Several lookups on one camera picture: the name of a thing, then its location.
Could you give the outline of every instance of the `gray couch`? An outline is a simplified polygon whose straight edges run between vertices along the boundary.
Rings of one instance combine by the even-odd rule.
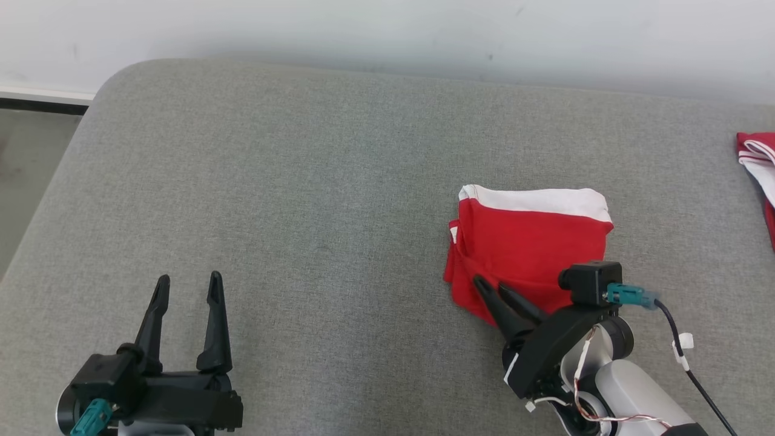
[[[0,286],[0,434],[56,434],[62,389],[172,278],[161,358],[192,369],[226,287],[238,434],[562,434],[502,382],[499,333],[442,281],[460,186],[606,196],[607,258],[659,291],[740,434],[765,434],[775,254],[738,131],[775,108],[262,67],[137,64],[86,113]],[[661,314],[632,358],[710,434]]]

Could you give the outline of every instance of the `robotic arm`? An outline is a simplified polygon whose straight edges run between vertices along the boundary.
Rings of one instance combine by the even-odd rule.
[[[619,263],[594,261],[564,270],[560,287],[570,291],[573,304],[551,316],[505,285],[496,290],[481,277],[474,285],[506,340],[504,382],[529,400],[528,410],[550,403],[570,436],[707,436],[645,371],[625,360],[634,341],[618,316],[620,303],[653,309],[661,303],[622,285]],[[682,358],[680,344],[678,350]]]
[[[161,318],[169,299],[170,278],[162,275],[135,342],[114,355],[92,355],[81,367],[57,404],[62,434],[213,436],[216,429],[242,427],[242,400],[228,375],[232,352],[221,275],[210,276],[205,350],[196,371],[163,372]]]

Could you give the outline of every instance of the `black cable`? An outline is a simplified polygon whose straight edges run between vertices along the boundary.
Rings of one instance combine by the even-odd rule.
[[[670,314],[670,311],[665,307],[664,304],[662,304],[661,301],[658,299],[654,300],[654,306],[659,307],[662,312],[665,314],[665,317],[667,318],[667,322],[670,324],[670,329],[673,331],[673,340],[676,343],[676,351],[678,351],[678,356],[683,357],[684,356],[684,350],[680,346],[680,337],[678,336],[678,327],[676,327],[676,322],[673,319],[673,315]],[[700,391],[700,394],[703,398],[705,398],[705,401],[708,402],[708,405],[713,409],[713,413],[716,414],[718,419],[724,424],[724,427],[726,427],[727,431],[732,436],[737,436],[737,433],[735,433],[735,429],[732,428],[732,425],[729,423],[729,421],[726,420],[722,412],[718,409],[716,406],[716,403],[713,402],[713,399],[710,395],[705,391],[705,388],[702,387],[700,384],[700,381],[697,380],[697,377],[694,376],[694,374],[691,372],[691,370],[686,371],[686,375],[689,376],[689,380],[694,384],[695,387],[697,387],[697,390]]]

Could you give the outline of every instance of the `teal connector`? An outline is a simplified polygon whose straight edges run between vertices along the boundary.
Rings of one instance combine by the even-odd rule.
[[[648,310],[656,310],[654,300],[659,297],[660,294],[658,292],[650,292],[638,286],[611,283],[608,285],[606,300],[610,303],[632,304],[645,307]]]
[[[81,419],[75,423],[75,427],[70,431],[70,436],[97,436],[100,431],[108,427],[113,410],[110,403],[97,398],[89,403]]]

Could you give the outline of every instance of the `white stripe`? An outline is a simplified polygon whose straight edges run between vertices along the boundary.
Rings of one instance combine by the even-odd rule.
[[[739,160],[761,185],[770,204],[775,204],[775,165],[772,162],[751,159],[750,157],[741,157]]]
[[[506,370],[506,375],[503,376],[503,381],[506,382],[508,385],[508,375],[512,373],[512,369],[514,369],[514,364],[517,362],[517,357],[519,357],[519,353],[514,355],[514,358],[511,360],[511,364],[508,366],[508,369]]]
[[[740,157],[737,161],[743,165],[745,165],[746,162],[753,162],[764,166],[769,165],[770,167],[775,165],[772,161],[767,160],[766,157]]]
[[[740,157],[758,157],[759,159],[769,159],[770,157],[764,153],[757,153],[755,151],[738,151],[737,155]]]
[[[747,140],[743,143],[746,147],[748,147],[749,150],[753,151],[754,153],[764,153],[767,155],[767,157],[770,158],[771,161],[775,162],[775,151],[773,151],[772,148],[770,148],[769,145],[760,142],[758,140]]]
[[[540,189],[538,191],[494,191],[479,185],[465,185],[459,200],[476,199],[491,209],[519,212],[562,213],[586,216],[610,223],[605,197],[593,189]]]

